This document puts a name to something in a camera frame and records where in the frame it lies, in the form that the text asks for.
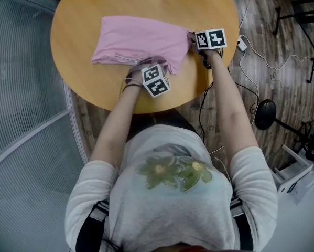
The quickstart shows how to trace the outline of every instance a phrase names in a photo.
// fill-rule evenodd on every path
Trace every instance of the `forearm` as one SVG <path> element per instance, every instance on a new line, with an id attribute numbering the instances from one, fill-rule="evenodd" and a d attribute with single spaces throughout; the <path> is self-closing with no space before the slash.
<path id="1" fill-rule="evenodd" d="M 140 87 L 124 90 L 115 108 L 109 114 L 100 132 L 90 160 L 101 160 L 119 166 L 130 129 L 131 118 Z"/>
<path id="2" fill-rule="evenodd" d="M 258 146 L 241 95 L 216 51 L 209 52 L 219 127 L 228 161 L 240 150 Z"/>

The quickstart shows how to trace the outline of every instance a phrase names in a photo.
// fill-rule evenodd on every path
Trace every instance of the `power adapter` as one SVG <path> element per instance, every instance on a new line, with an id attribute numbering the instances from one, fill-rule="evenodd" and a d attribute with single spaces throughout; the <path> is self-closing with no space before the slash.
<path id="1" fill-rule="evenodd" d="M 241 39 L 241 37 L 239 37 L 239 40 L 237 42 L 237 46 L 238 46 L 239 50 L 242 51 L 242 52 L 246 50 L 246 44 Z"/>

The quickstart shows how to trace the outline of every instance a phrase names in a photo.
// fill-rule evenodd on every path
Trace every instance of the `white sweatshirt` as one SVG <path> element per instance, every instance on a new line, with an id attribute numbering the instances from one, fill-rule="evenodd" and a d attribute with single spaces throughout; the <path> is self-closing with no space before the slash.
<path id="1" fill-rule="evenodd" d="M 119 176 L 103 161 L 82 169 L 67 204 L 67 243 L 75 249 L 93 205 L 110 196 L 105 235 L 125 252 L 149 252 L 177 243 L 239 249 L 230 212 L 234 192 L 243 201 L 254 251 L 260 251 L 272 237 L 278 211 L 276 187 L 261 149 L 236 154 L 230 177 L 232 185 L 212 166 L 197 134 L 155 125 L 126 144 Z"/>

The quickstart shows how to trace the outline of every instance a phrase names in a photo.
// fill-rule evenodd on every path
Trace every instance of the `wrist strap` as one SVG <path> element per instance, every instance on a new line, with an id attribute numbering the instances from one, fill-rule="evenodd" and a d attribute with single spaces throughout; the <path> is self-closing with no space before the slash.
<path id="1" fill-rule="evenodd" d="M 144 87 L 144 86 L 142 86 L 142 85 L 140 85 L 140 84 L 134 84 L 134 83 L 128 84 L 128 85 L 126 85 L 126 86 L 124 87 L 124 89 L 122 90 L 122 93 L 123 93 L 123 91 L 124 91 L 127 87 L 130 87 L 130 86 L 137 86 L 137 87 L 141 87 L 141 88 Z"/>

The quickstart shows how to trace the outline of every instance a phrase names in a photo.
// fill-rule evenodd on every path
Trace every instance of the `round wooden table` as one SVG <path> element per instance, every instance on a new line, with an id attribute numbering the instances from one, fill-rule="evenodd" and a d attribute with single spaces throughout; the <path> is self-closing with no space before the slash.
<path id="1" fill-rule="evenodd" d="M 236 49 L 239 21 L 233 0 L 61 0 L 51 30 L 55 64 L 68 86 L 86 101 L 112 110 L 130 66 L 93 64 L 103 16 L 128 15 L 179 25 L 190 30 L 224 28 L 227 66 Z M 198 55 L 189 51 L 177 75 L 167 74 L 171 91 L 152 98 L 140 93 L 135 113 L 163 111 L 203 93 L 212 81 Z"/>

